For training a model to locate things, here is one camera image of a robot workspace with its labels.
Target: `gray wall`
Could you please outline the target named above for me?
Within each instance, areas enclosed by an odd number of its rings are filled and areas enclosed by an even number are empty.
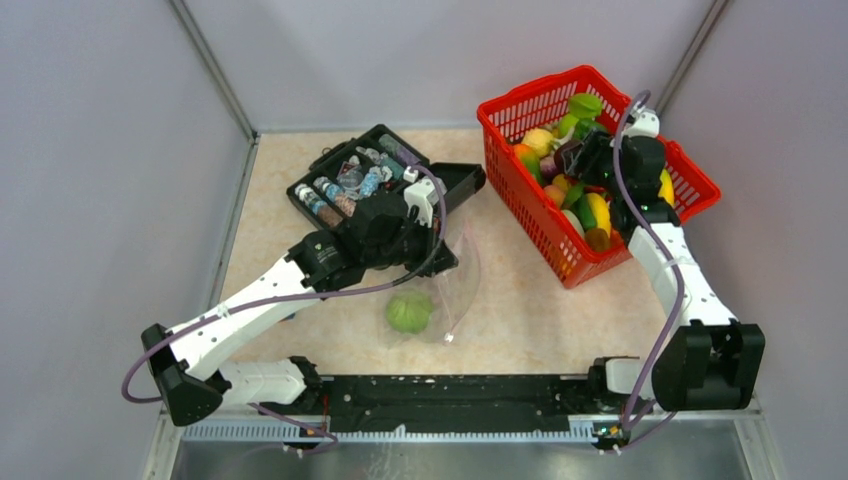
[[[709,0],[189,0],[259,130],[476,126],[510,88],[592,63],[658,91]]]
[[[848,3],[735,2],[665,116],[723,189],[687,228],[765,331],[757,391],[790,478],[844,478]]]
[[[246,143],[164,1],[0,2],[0,112],[0,477],[137,478],[121,378],[201,308]]]

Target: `wooden tabletop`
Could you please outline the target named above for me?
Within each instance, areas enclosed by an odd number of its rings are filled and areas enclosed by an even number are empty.
[[[362,133],[262,135],[222,298],[261,276],[314,230],[285,190],[322,149]],[[483,163],[480,129],[398,134],[433,162]],[[451,238],[462,229],[479,251],[480,282],[451,343],[439,341],[441,324],[419,336],[393,332],[384,316],[392,292],[380,292],[300,311],[245,346],[234,360],[303,355],[322,374],[566,374],[586,373],[596,357],[647,354],[665,319],[634,260],[564,289],[488,184],[448,218]],[[400,267],[368,272],[363,285],[404,273]]]

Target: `clear plastic bag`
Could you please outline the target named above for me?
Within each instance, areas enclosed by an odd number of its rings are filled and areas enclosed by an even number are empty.
[[[458,326],[471,307],[480,287],[480,252],[468,222],[462,228],[448,231],[446,242],[459,260],[459,265],[432,278],[419,277],[389,290],[380,315],[385,343],[390,346],[416,340],[426,343],[454,341]],[[432,302],[432,313],[426,328],[419,333],[401,333],[388,322],[385,309],[397,295],[410,292],[425,294]]]

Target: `black case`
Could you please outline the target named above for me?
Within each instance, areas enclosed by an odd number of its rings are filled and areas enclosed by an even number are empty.
[[[342,167],[342,164],[350,159],[352,156],[357,156],[359,158],[359,163],[362,165],[363,173],[367,172],[369,168],[374,166],[374,163],[365,155],[362,155],[356,151],[356,147],[364,147],[364,148],[373,148],[378,152],[386,152],[386,149],[380,145],[379,139],[381,136],[389,134],[394,137],[395,140],[398,141],[401,145],[406,147],[410,152],[412,152],[415,156],[417,156],[421,163],[428,167],[428,169],[437,177],[441,178],[443,182],[445,182],[445,187],[447,188],[447,193],[445,194],[445,203],[447,204],[447,211],[450,213],[457,206],[459,206],[462,202],[470,198],[474,195],[478,190],[483,188],[483,185],[486,183],[486,174],[483,171],[482,165],[477,164],[465,164],[465,163],[430,163],[430,159],[421,154],[418,150],[416,150],[413,146],[406,143],[404,139],[400,136],[396,135],[392,132],[388,127],[383,124],[377,125],[371,130],[368,130],[359,138],[352,138],[347,142],[342,142],[335,147],[326,151],[320,158],[312,162],[312,165],[309,166],[309,173],[303,176],[300,180],[295,182],[289,188],[286,189],[286,195],[289,197],[289,200],[294,204],[295,208],[297,208],[300,213],[306,216],[309,221],[315,225],[316,227],[323,230],[330,230],[330,226],[325,224],[317,215],[312,213],[312,210],[306,207],[297,195],[295,195],[294,190],[300,184],[306,184],[311,187],[319,197],[321,197],[327,205],[332,207],[345,221],[341,222],[335,229],[343,228],[347,223],[347,217],[344,213],[339,210],[338,207],[327,198],[323,192],[319,189],[315,188],[312,184],[318,177],[327,177],[336,183],[336,177],[339,174],[339,170]],[[407,182],[403,180],[396,181],[388,191],[403,195],[403,190],[408,186]]]

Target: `basket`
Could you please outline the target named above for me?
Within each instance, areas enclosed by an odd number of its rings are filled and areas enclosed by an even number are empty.
[[[524,227],[565,288],[573,288],[630,258],[620,238],[597,253],[574,230],[562,212],[522,166],[511,144],[528,130],[558,121],[575,93],[597,95],[604,106],[597,120],[609,131],[615,127],[630,98],[619,92],[594,67],[582,65],[539,78],[489,100],[477,109],[483,124],[486,173],[492,186]],[[676,142],[659,139],[666,147],[666,168],[674,183],[681,222],[714,205],[721,191]]]

